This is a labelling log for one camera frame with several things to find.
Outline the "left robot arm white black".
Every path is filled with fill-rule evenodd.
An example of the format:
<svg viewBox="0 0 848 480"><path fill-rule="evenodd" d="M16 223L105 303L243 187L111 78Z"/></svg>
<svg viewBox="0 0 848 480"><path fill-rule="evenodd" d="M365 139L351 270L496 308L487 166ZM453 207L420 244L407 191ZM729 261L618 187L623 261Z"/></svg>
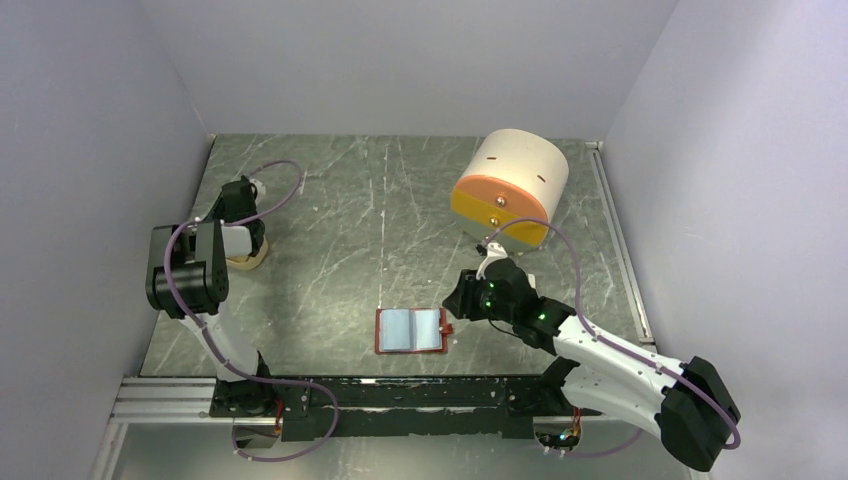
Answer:
<svg viewBox="0 0 848 480"><path fill-rule="evenodd" d="M195 226L163 225L151 232L146 297L153 309L190 330L212 360L212 416L261 416L276 406L268 366L226 305L230 269L254 269L268 253L265 225L257 217L263 193L259 181L242 176L222 186Z"/></svg>

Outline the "red leather card holder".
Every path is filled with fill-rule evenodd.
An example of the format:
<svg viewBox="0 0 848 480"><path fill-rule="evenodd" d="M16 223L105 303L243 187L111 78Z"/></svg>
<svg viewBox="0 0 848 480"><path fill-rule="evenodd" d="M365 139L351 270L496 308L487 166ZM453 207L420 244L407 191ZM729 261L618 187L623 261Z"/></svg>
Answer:
<svg viewBox="0 0 848 480"><path fill-rule="evenodd" d="M443 354L453 334L444 308L377 309L377 355Z"/></svg>

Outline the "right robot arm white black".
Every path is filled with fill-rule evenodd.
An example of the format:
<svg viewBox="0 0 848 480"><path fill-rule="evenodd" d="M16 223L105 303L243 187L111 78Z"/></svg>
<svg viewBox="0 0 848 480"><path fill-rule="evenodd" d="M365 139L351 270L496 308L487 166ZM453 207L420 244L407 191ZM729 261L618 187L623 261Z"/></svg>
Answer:
<svg viewBox="0 0 848 480"><path fill-rule="evenodd" d="M572 406L610 415L701 472L741 444L741 414L713 364L652 353L592 325L575 308L538 294L510 259L462 271L442 305L459 320L504 322L526 346L552 355L539 389L550 413Z"/></svg>

